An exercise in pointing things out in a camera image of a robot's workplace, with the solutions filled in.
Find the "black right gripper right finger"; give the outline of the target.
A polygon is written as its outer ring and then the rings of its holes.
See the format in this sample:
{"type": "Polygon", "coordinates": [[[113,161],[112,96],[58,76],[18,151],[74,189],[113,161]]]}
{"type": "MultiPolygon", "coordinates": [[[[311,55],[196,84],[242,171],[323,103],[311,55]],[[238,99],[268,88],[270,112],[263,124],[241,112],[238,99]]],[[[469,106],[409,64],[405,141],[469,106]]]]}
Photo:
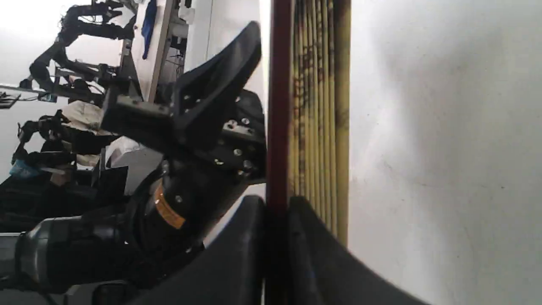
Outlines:
{"type": "Polygon", "coordinates": [[[288,211],[293,305],[421,305],[362,264],[327,230],[305,197],[288,211]]]}

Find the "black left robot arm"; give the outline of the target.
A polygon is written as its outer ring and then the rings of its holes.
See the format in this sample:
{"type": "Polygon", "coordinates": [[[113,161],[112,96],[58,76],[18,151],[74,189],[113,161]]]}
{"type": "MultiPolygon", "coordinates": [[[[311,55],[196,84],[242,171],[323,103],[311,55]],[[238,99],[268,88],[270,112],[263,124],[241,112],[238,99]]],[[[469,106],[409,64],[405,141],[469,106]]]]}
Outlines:
{"type": "Polygon", "coordinates": [[[61,294],[123,280],[149,289],[198,256],[206,235],[265,177],[265,116],[245,85],[261,58],[250,21],[201,66],[170,83],[166,105],[110,87],[101,127],[162,154],[126,204],[40,221],[1,237],[1,288],[61,294]]]}

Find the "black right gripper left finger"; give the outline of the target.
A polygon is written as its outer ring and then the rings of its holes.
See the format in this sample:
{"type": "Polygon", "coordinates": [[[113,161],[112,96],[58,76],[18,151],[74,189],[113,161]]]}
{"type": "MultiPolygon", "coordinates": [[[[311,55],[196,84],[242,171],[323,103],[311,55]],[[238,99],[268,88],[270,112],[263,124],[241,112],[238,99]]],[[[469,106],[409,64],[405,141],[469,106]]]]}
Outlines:
{"type": "Polygon", "coordinates": [[[265,202],[248,195],[193,262],[134,305],[259,305],[265,259],[265,202]]]}

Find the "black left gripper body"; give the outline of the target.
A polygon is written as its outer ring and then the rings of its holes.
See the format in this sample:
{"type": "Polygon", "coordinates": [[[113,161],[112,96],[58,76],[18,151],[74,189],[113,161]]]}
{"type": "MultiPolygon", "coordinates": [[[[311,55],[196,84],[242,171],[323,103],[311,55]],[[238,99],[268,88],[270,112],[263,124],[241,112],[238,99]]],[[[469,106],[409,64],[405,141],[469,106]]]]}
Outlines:
{"type": "Polygon", "coordinates": [[[254,92],[220,92],[205,99],[174,95],[166,107],[112,91],[103,110],[104,130],[133,139],[165,158],[224,172],[249,185],[265,181],[265,115],[254,92]]]}

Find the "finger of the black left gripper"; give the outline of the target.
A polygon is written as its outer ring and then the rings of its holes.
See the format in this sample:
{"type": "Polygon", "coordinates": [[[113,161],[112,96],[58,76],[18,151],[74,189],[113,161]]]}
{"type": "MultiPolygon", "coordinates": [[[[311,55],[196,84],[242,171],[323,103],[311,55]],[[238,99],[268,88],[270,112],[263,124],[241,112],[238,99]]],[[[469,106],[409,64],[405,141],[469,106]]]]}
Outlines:
{"type": "Polygon", "coordinates": [[[171,112],[180,144],[215,145],[260,58],[260,25],[251,21],[219,54],[177,79],[171,112]]]}

